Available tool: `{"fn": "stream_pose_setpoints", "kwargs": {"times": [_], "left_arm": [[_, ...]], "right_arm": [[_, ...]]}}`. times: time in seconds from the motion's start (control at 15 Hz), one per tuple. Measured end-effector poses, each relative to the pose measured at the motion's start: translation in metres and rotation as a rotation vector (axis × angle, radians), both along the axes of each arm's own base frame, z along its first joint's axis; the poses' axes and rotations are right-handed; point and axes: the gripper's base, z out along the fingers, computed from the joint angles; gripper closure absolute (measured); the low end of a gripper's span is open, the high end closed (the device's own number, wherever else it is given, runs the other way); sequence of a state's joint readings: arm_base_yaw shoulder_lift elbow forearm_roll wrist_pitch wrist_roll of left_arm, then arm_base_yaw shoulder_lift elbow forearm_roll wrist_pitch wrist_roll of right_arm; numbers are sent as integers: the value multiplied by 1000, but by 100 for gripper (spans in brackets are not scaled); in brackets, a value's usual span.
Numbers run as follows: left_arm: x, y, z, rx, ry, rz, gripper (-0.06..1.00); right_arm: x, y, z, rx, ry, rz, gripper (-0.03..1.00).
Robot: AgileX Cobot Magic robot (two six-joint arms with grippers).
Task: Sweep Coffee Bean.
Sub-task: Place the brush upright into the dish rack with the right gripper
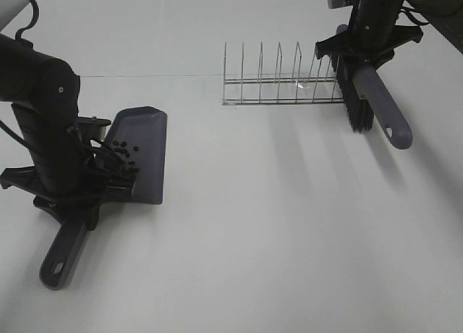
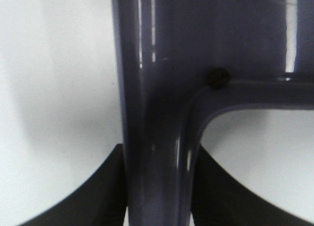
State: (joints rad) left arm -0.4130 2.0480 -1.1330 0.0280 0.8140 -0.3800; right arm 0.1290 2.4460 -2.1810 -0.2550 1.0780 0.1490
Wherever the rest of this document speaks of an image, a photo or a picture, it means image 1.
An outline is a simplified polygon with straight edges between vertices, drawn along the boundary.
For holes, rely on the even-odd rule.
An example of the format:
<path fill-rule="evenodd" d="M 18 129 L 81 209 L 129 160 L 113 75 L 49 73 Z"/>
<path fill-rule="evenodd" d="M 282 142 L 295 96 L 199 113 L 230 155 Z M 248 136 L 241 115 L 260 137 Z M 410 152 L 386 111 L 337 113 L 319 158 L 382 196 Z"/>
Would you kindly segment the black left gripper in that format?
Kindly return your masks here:
<path fill-rule="evenodd" d="M 6 133 L 29 150 L 32 166 L 6 168 L 1 187 L 16 187 L 35 195 L 45 206 L 58 208 L 81 204 L 81 217 L 87 230 L 99 222 L 102 199 L 132 199 L 136 174 L 98 168 L 95 155 L 106 150 L 90 145 L 89 132 L 67 130 L 62 134 L 26 131 L 27 140 L 12 130 Z"/>

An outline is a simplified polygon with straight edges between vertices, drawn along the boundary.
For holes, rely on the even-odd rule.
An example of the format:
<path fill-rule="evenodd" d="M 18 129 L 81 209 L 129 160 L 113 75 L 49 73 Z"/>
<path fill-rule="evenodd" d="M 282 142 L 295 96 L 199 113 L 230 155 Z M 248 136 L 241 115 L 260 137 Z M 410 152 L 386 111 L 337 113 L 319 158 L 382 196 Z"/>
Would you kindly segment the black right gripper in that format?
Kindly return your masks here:
<path fill-rule="evenodd" d="M 315 55 L 317 59 L 336 55 L 375 60 L 406 43 L 422 40 L 419 25 L 397 25 L 396 21 L 397 17 L 392 17 L 375 25 L 366 22 L 339 25 L 335 35 L 315 43 Z"/>

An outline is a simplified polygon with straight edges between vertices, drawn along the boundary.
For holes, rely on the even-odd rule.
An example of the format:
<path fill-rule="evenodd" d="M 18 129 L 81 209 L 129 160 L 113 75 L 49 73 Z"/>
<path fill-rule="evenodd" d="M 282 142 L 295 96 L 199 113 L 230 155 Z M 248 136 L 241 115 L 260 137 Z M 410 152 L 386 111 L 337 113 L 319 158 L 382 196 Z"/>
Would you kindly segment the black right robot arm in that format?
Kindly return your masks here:
<path fill-rule="evenodd" d="M 363 64 L 378 68 L 394 57 L 394 50 L 422 40 L 416 14 L 448 19 L 462 13 L 462 0 L 327 0 L 330 9 L 350 7 L 346 26 L 336 35 L 315 44 L 315 56 L 330 56 L 352 69 Z"/>

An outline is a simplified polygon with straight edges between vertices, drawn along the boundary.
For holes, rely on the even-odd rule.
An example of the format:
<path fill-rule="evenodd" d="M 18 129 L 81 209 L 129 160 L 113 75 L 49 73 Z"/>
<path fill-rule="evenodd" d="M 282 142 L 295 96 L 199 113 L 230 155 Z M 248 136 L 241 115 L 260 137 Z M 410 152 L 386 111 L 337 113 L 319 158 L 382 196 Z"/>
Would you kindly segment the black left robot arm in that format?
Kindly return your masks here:
<path fill-rule="evenodd" d="M 21 133 L 4 130 L 26 147 L 31 166 L 6 168 L 1 187 L 17 187 L 59 222 L 77 209 L 89 230 L 102 203 L 129 198 L 134 175 L 101 133 L 111 121 L 81 117 L 80 76 L 64 60 L 31 42 L 1 36 L 1 100 L 9 102 Z"/>

